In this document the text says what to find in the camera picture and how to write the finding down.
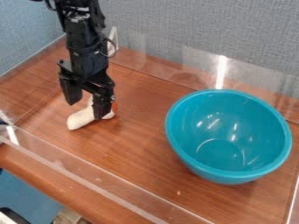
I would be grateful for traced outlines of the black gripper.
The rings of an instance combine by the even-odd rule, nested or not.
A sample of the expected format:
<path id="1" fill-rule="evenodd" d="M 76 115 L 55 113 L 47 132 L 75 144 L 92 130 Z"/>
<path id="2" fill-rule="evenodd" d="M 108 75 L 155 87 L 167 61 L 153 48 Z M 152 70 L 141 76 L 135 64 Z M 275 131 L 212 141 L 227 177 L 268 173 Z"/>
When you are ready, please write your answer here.
<path id="1" fill-rule="evenodd" d="M 97 34 L 88 16 L 68 16 L 64 20 L 69 61 L 60 60 L 60 88 L 69 105 L 83 98 L 83 89 L 92 95 L 96 120 L 111 119 L 115 96 L 95 94 L 101 88 L 112 89 L 115 82 L 107 74 L 108 39 Z"/>

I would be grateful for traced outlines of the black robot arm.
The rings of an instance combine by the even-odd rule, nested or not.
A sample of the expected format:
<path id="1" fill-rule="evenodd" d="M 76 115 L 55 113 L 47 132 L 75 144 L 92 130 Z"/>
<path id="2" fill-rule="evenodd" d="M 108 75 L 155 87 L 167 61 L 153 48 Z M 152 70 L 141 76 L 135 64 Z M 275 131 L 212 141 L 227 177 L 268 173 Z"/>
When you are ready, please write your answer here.
<path id="1" fill-rule="evenodd" d="M 69 105 L 83 98 L 83 91 L 92 94 L 92 114 L 101 119 L 112 109 L 115 82 L 108 76 L 108 43 L 104 35 L 105 16 L 99 0 L 44 0 L 59 16 L 65 32 L 69 60 L 60 59 L 60 87 Z"/>

